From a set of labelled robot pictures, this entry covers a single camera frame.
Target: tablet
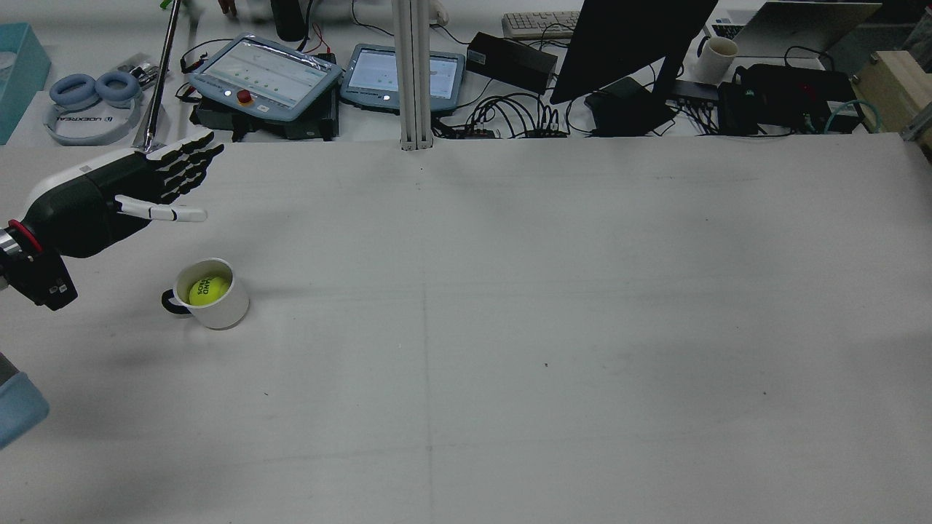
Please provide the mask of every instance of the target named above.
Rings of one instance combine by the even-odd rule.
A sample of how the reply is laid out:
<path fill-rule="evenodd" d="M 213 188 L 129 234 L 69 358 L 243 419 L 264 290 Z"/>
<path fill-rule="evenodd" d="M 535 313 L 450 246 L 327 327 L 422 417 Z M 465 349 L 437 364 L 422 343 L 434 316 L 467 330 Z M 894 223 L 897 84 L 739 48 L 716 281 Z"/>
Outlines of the tablet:
<path fill-rule="evenodd" d="M 342 73 L 336 64 L 244 33 L 189 75 L 188 82 L 201 95 L 253 117 L 290 122 Z"/>
<path fill-rule="evenodd" d="M 431 112 L 452 113 L 459 101 L 466 57 L 431 51 Z M 363 109 L 401 110 L 395 48 L 359 44 L 340 87 L 343 100 Z"/>

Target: yellow tennis ball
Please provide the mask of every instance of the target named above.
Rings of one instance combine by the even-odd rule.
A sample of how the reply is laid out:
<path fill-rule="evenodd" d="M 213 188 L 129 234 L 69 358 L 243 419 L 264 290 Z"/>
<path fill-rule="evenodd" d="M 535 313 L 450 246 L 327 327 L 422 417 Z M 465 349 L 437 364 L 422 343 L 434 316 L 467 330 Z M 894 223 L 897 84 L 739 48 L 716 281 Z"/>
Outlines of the yellow tennis ball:
<path fill-rule="evenodd" d="M 220 275 L 204 277 L 191 286 L 187 303 L 192 306 L 206 306 L 220 299 L 230 288 L 230 282 Z"/>

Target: laptop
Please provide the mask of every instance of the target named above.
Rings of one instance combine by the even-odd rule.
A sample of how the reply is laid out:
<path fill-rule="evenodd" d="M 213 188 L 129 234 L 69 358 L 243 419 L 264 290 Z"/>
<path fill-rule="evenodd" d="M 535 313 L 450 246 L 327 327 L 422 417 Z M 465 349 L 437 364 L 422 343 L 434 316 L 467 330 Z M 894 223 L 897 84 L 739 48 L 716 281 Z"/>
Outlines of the laptop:
<path fill-rule="evenodd" d="M 790 46 L 825 51 L 880 8 L 880 0 L 770 0 L 758 10 L 716 9 L 704 31 L 738 45 L 739 56 L 783 57 Z M 803 49 L 789 57 L 813 58 Z"/>

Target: keyboard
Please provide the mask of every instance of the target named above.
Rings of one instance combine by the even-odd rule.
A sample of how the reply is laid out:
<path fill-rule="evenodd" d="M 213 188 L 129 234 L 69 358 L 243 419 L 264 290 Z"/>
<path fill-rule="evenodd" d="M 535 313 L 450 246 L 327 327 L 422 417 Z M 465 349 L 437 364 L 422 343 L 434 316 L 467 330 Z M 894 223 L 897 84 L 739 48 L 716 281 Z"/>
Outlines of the keyboard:
<path fill-rule="evenodd" d="M 505 13 L 501 16 L 501 30 L 505 38 L 515 40 L 568 39 L 573 36 L 579 16 L 579 11 Z"/>
<path fill-rule="evenodd" d="M 716 36 L 724 36 L 729 40 L 734 40 L 734 38 L 738 35 L 738 32 L 744 29 L 744 27 L 745 26 L 743 25 L 724 25 L 717 23 L 712 24 L 712 30 L 715 31 Z"/>

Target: touchscreen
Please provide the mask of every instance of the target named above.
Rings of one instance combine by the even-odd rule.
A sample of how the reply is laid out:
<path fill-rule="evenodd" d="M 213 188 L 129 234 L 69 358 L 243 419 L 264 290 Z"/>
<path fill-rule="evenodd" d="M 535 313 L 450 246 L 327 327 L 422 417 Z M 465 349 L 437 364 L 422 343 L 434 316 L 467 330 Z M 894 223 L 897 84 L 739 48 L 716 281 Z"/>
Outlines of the touchscreen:
<path fill-rule="evenodd" d="M 257 42 L 242 40 L 204 73 L 295 107 L 326 72 Z"/>
<path fill-rule="evenodd" d="M 457 76 L 457 62 L 431 57 L 431 96 L 450 98 Z M 349 86 L 364 90 L 398 90 L 398 71 L 391 52 L 363 49 Z"/>

